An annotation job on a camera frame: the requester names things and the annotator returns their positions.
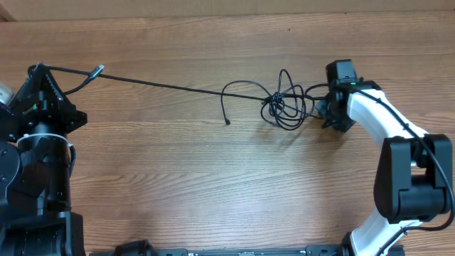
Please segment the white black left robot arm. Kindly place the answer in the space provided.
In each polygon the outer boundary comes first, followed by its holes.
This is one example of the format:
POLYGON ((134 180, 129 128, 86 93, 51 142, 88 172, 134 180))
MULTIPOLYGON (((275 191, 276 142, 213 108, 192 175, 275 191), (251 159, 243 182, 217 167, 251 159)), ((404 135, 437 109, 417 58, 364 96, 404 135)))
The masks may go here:
POLYGON ((2 255, 85 254, 83 217, 71 210, 76 154, 68 141, 85 124, 42 63, 1 104, 2 255))

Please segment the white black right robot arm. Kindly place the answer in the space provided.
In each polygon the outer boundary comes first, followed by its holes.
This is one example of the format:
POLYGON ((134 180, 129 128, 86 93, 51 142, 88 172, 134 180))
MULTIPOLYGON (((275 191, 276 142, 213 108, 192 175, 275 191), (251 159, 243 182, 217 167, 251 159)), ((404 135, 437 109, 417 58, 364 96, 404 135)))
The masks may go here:
POLYGON ((353 62, 326 66, 328 94, 317 105, 325 127, 359 124, 380 148, 373 186, 375 209, 344 237, 338 255, 402 255, 393 245, 408 232, 435 232, 454 221, 452 143, 414 125, 353 62))

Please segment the black USB cable gray plug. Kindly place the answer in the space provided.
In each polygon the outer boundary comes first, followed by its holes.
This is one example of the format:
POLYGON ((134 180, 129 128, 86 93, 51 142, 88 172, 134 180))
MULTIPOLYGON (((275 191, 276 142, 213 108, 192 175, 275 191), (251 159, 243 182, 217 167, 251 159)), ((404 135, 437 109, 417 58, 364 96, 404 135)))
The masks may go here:
POLYGON ((249 96, 249 95, 239 95, 239 94, 232 94, 232 93, 226 93, 226 92, 216 92, 216 91, 210 91, 210 90, 194 89, 194 88, 189 88, 189 87, 181 87, 181 86, 177 86, 177 85, 167 85, 167 84, 149 82, 149 81, 144 81, 144 80, 122 78, 122 77, 117 77, 117 76, 113 76, 113 75, 105 75, 102 73, 102 69, 98 68, 98 67, 95 68, 96 72, 87 72, 87 71, 82 71, 82 70, 74 70, 74 69, 55 67, 55 66, 50 66, 50 65, 45 65, 45 67, 49 70, 54 70, 54 71, 59 71, 59 72, 64 72, 64 73, 78 74, 78 75, 85 75, 85 76, 87 76, 89 81, 92 81, 95 78, 104 78, 104 79, 108 79, 108 80, 129 82, 129 83, 140 84, 140 85, 163 87, 163 88, 168 88, 168 89, 182 90, 182 91, 188 91, 188 92, 197 92, 197 93, 210 94, 210 95, 218 95, 221 97, 237 97, 237 98, 244 98, 244 99, 249 99, 249 100, 258 100, 261 102, 270 101, 269 97, 253 97, 253 96, 249 96))

